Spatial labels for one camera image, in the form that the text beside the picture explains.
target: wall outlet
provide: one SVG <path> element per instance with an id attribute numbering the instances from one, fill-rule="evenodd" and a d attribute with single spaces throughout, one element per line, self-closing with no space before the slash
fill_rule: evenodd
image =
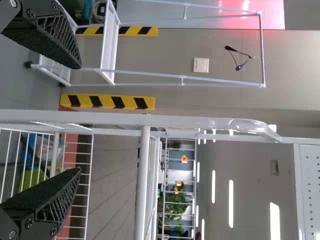
<path id="1" fill-rule="evenodd" d="M 193 63 L 194 73 L 208 73 L 209 72 L 209 58 L 195 57 Z"/>
<path id="2" fill-rule="evenodd" d="M 271 176 L 279 176 L 278 160 L 271 160 Z"/>

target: hazard stripe tape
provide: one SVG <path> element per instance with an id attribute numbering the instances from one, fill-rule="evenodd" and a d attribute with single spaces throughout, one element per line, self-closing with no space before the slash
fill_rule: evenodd
<path id="1" fill-rule="evenodd" d="M 60 105 L 67 108 L 103 108 L 127 110 L 155 110 L 153 96 L 127 96 L 107 94 L 71 94 L 63 93 Z"/>
<path id="2" fill-rule="evenodd" d="M 75 31 L 78 36 L 103 36 L 103 26 L 90 26 L 78 28 Z M 122 26 L 119 28 L 119 36 L 129 37 L 157 37 L 158 27 L 156 26 Z"/>

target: orange warning sign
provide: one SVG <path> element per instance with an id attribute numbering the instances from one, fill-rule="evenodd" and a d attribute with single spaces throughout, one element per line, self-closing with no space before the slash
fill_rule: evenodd
<path id="1" fill-rule="evenodd" d="M 181 163 L 183 164 L 187 164 L 188 163 L 188 158 L 186 155 L 183 155 L 182 158 L 181 158 Z"/>

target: light switch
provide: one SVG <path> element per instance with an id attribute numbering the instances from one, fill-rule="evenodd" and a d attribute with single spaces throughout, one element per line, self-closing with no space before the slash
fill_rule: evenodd
<path id="1" fill-rule="evenodd" d="M 208 73 L 209 72 L 209 58 L 195 57 L 193 63 L 194 73 Z"/>

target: screw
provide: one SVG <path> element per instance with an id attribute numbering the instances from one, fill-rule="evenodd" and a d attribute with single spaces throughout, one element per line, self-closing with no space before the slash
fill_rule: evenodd
<path id="1" fill-rule="evenodd" d="M 55 12 L 58 10 L 57 4 L 54 1 L 51 2 L 51 7 Z"/>
<path id="2" fill-rule="evenodd" d="M 25 222 L 25 228 L 29 229 L 32 227 L 32 225 L 34 224 L 35 220 L 33 217 L 29 217 L 26 222 Z"/>
<path id="3" fill-rule="evenodd" d="M 14 239 L 15 236 L 16 236 L 16 231 L 12 230 L 9 234 L 9 240 Z"/>
<path id="4" fill-rule="evenodd" d="M 27 16 L 29 17 L 29 19 L 30 19 L 31 21 L 36 20 L 36 15 L 35 15 L 35 13 L 34 13 L 31 9 L 28 9 L 28 10 L 26 11 L 26 14 L 27 14 Z"/>
<path id="5" fill-rule="evenodd" d="M 17 2 L 16 2 L 16 0 L 10 0 L 10 3 L 11 3 L 11 6 L 12 6 L 13 8 L 16 8 L 16 7 L 17 7 Z"/>
<path id="6" fill-rule="evenodd" d="M 50 231 L 50 236 L 53 237 L 56 234 L 57 234 L 57 227 L 53 226 Z"/>

